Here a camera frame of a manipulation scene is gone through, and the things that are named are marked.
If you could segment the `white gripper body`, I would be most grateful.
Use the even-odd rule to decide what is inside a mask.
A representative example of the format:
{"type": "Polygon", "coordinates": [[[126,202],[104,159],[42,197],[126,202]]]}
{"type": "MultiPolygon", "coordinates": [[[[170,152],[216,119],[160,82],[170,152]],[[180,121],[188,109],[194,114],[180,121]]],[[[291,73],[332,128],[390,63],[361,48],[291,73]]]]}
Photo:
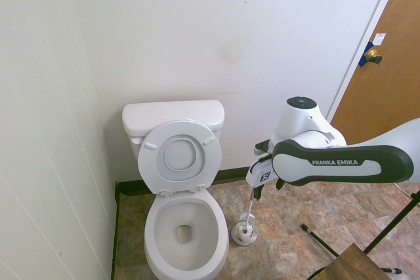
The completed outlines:
{"type": "Polygon", "coordinates": [[[271,157],[262,157],[248,170],[246,182],[253,188],[258,188],[275,179],[271,157]]]}

